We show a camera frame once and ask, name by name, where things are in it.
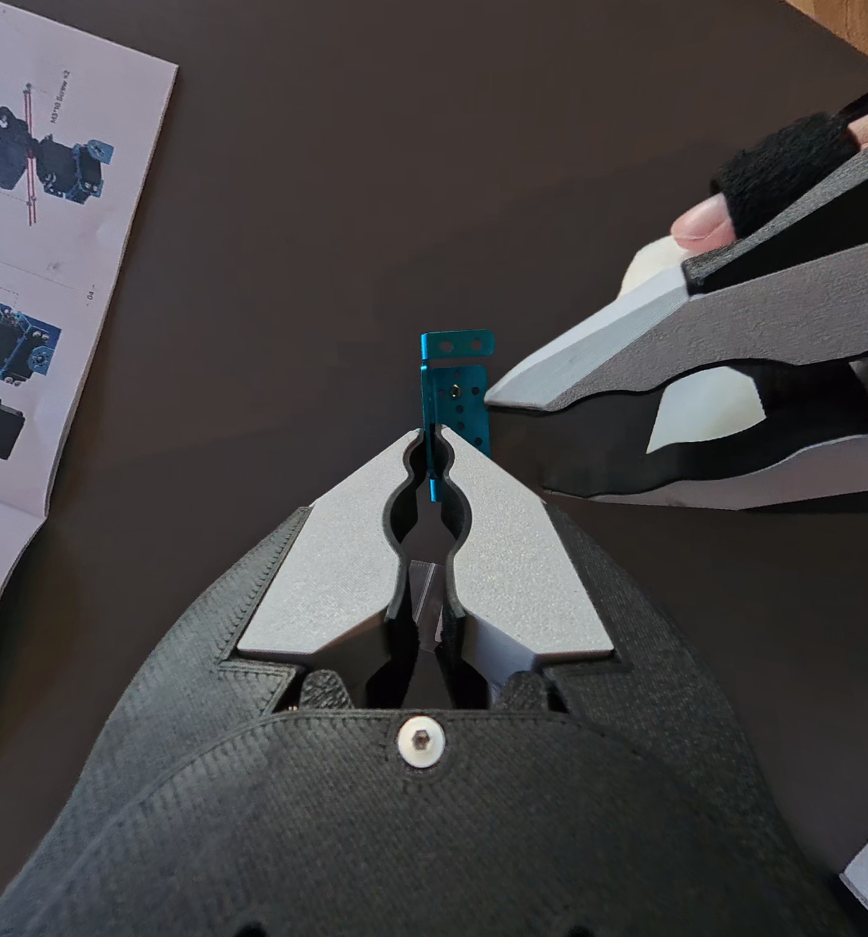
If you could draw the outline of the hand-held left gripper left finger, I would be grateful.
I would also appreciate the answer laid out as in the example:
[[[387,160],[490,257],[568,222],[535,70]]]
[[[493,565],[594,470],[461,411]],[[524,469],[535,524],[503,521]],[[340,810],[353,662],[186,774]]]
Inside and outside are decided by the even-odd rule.
[[[310,507],[238,642],[242,655],[392,655],[402,542],[417,522],[424,433],[412,430]]]

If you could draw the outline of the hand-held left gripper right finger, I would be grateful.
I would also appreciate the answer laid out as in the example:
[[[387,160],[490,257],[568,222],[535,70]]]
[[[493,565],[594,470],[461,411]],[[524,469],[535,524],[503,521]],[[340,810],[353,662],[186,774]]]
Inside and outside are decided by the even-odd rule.
[[[545,503],[453,430],[442,437],[447,481],[470,521],[452,559],[465,660],[480,672],[519,672],[612,654]]]

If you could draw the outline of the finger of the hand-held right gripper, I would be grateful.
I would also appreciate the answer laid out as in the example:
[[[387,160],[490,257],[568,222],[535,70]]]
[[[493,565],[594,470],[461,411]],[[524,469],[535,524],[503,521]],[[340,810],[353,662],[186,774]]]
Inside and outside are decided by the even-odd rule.
[[[647,506],[751,509],[868,491],[868,434],[801,445],[741,432],[650,453],[568,451],[548,457],[542,486],[557,494]]]
[[[676,264],[526,357],[484,401],[550,412],[724,362],[867,354],[868,244],[695,296]]]

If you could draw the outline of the clear nut bag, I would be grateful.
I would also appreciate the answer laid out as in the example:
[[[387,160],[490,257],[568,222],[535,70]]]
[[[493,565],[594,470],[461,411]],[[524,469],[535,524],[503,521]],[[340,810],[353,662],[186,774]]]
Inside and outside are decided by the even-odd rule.
[[[412,617],[417,627],[421,650],[435,652],[440,645],[445,580],[443,565],[419,560],[410,562],[408,583]]]

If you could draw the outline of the blue metal bracket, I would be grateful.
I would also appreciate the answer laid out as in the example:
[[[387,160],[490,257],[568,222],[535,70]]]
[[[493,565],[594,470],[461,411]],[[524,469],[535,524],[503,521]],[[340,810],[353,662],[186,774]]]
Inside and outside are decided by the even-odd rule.
[[[421,336],[421,391],[424,416],[426,461],[430,498],[440,501],[441,469],[438,467],[435,426],[451,428],[487,457],[490,451],[489,415],[484,405],[486,369],[480,365],[434,367],[433,362],[456,358],[479,358],[495,350],[495,337],[489,330],[461,330],[426,333]],[[452,384],[463,395],[450,397]]]

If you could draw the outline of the person's right hand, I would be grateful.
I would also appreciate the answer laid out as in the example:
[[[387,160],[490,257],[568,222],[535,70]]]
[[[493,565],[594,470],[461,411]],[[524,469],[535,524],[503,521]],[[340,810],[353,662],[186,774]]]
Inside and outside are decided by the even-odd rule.
[[[680,248],[692,254],[733,243],[736,233],[724,195],[715,194],[678,217],[671,236]]]

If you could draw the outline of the white instruction booklet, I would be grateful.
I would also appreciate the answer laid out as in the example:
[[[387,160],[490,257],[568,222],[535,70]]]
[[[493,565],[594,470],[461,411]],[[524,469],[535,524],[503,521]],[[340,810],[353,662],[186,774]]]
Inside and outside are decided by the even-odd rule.
[[[0,3],[0,596],[46,518],[175,74]]]

